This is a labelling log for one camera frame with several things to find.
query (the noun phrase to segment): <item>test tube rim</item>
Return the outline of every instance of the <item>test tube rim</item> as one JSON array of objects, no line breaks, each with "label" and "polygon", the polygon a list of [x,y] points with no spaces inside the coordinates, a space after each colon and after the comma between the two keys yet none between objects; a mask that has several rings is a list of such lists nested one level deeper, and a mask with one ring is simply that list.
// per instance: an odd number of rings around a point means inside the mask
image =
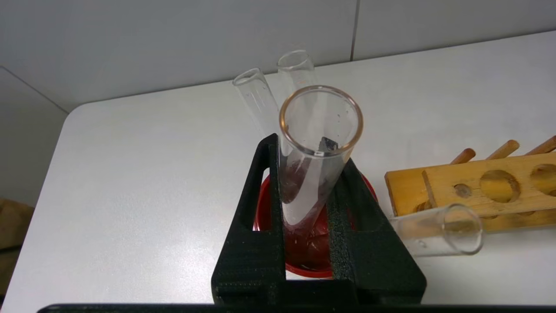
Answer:
[{"label": "test tube rim", "polygon": [[[307,148],[305,146],[303,146],[302,144],[298,143],[289,133],[288,131],[288,127],[286,124],[286,110],[289,107],[290,103],[293,101],[293,99],[301,96],[302,94],[306,93],[306,92],[315,92],[315,91],[326,91],[332,94],[337,94],[341,97],[343,97],[355,110],[355,113],[357,115],[357,120],[358,120],[358,125],[357,125],[357,130],[355,131],[354,136],[351,138],[351,140],[346,143],[345,145],[339,147],[336,150],[332,150],[332,151],[314,151],[310,148]],[[299,149],[299,151],[311,155],[314,158],[330,158],[330,157],[335,157],[337,155],[340,155],[346,151],[349,151],[350,149],[353,148],[353,146],[359,141],[359,138],[361,137],[361,134],[363,133],[363,114],[361,113],[361,109],[359,108],[359,105],[355,102],[355,100],[348,95],[347,93],[341,91],[338,88],[335,87],[331,87],[331,86],[326,86],[326,85],[312,85],[312,86],[307,86],[307,87],[303,87],[297,91],[295,91],[293,94],[291,94],[285,101],[284,104],[282,105],[282,108],[280,109],[280,131],[283,133],[284,137],[297,149]]]}]

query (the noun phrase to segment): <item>rack hole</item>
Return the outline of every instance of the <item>rack hole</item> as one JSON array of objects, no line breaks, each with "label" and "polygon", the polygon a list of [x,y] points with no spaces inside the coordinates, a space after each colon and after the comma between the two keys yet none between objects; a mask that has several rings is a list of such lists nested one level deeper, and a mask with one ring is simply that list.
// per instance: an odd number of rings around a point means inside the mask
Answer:
[{"label": "rack hole", "polygon": [[471,188],[466,184],[457,184],[454,186],[455,194],[462,198],[471,197]]},{"label": "rack hole", "polygon": [[514,202],[521,194],[515,177],[500,169],[485,172],[479,183],[485,196],[496,202]]},{"label": "rack hole", "polygon": [[538,191],[556,197],[556,165],[537,165],[533,168],[530,178]]}]

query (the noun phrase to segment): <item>black object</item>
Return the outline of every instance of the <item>black object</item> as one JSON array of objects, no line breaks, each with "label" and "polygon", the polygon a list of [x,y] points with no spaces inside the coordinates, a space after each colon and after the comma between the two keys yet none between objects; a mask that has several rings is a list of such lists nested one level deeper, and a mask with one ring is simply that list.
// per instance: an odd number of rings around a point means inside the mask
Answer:
[{"label": "black object", "polygon": [[[426,280],[349,160],[328,202],[333,280],[285,279],[277,180],[277,136],[257,147],[212,274],[216,305],[63,304],[40,313],[178,312],[516,312],[531,306],[421,306]],[[270,231],[252,230],[263,171],[270,167]]]}]

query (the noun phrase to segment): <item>wooden peg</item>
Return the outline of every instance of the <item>wooden peg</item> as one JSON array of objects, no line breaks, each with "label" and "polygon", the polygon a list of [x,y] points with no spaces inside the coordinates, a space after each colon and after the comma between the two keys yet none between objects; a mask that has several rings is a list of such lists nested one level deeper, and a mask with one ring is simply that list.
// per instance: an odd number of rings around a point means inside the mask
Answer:
[{"label": "wooden peg", "polygon": [[525,153],[524,155],[549,153],[554,149],[556,149],[556,136],[552,136],[550,139],[536,146],[533,150]]},{"label": "wooden peg", "polygon": [[492,154],[489,155],[485,160],[503,159],[512,154],[517,149],[519,149],[519,142],[515,140],[508,140],[495,152],[492,152]]},{"label": "wooden peg", "polygon": [[475,157],[475,150],[466,148],[455,159],[450,162],[450,165],[467,163]]}]

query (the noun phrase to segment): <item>glass tube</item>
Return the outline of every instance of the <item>glass tube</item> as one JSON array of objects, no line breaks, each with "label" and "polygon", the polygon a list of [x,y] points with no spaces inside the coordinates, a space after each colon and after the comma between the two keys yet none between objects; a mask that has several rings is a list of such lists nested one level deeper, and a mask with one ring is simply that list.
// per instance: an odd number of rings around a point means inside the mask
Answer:
[{"label": "glass tube", "polygon": [[303,87],[317,85],[315,66],[311,56],[305,50],[284,54],[278,60],[277,66],[287,96]]},{"label": "glass tube", "polygon": [[390,223],[411,255],[474,255],[483,246],[480,218],[463,204],[396,217]]},{"label": "glass tube", "polygon": [[236,77],[232,84],[244,100],[261,135],[267,137],[278,133],[278,106],[261,70],[250,69]]},{"label": "glass tube", "polygon": [[306,252],[313,225],[362,132],[357,103],[334,87],[308,86],[284,102],[278,178],[286,258]]}]

